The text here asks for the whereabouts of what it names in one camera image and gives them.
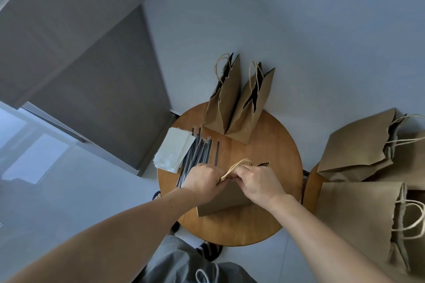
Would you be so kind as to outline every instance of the person's left arm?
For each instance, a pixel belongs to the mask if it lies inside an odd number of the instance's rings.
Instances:
[[[182,188],[123,211],[76,234],[26,266],[7,283],[129,283],[147,264],[171,226],[211,201],[227,182],[224,172],[199,164]]]

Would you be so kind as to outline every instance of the forearm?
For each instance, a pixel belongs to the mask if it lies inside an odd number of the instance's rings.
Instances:
[[[292,196],[278,197],[269,211],[297,243],[319,282],[391,282]]]
[[[80,232],[8,283],[131,282],[175,221],[194,207],[194,194],[189,189],[176,189]]]

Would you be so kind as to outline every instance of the gray shorts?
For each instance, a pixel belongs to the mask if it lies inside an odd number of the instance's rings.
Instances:
[[[167,235],[133,283],[196,282],[195,273],[198,269],[208,275],[210,282],[215,282],[217,268],[214,263],[204,259],[182,239]],[[218,264],[218,282],[256,283],[241,266],[231,262]]]

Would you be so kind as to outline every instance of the round wooden table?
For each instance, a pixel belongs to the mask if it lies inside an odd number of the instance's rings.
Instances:
[[[311,170],[304,190],[303,206],[312,214],[315,213],[316,203],[322,189],[322,184],[324,182],[329,182],[328,179],[317,173],[318,166],[319,164]]]
[[[195,128],[198,133],[199,127],[204,122],[207,105],[208,103],[202,103],[191,108],[174,122],[173,127],[188,131]],[[215,161],[217,141],[220,141],[218,167],[227,171],[243,158],[249,158],[254,165],[269,161],[269,166],[285,192],[297,200],[300,199],[303,182],[300,154],[285,127],[268,112],[263,110],[247,145],[207,128],[202,128],[201,137],[212,138],[209,160],[211,164]],[[179,173],[158,169],[158,182],[162,194],[176,188],[178,175]],[[198,217],[194,208],[178,221],[195,236],[225,246],[258,243],[282,228],[270,213],[254,204],[227,208],[204,217]]]

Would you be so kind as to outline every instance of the foot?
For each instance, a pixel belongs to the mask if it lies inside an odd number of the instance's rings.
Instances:
[[[196,250],[204,259],[213,262],[220,256],[223,245],[204,242],[201,246],[197,247]]]
[[[161,191],[157,191],[155,193],[155,195],[153,195],[152,200],[155,200],[155,199],[161,198],[161,197],[162,197]],[[178,231],[179,228],[180,228],[180,223],[178,221],[176,221],[170,229],[170,235],[174,235]]]

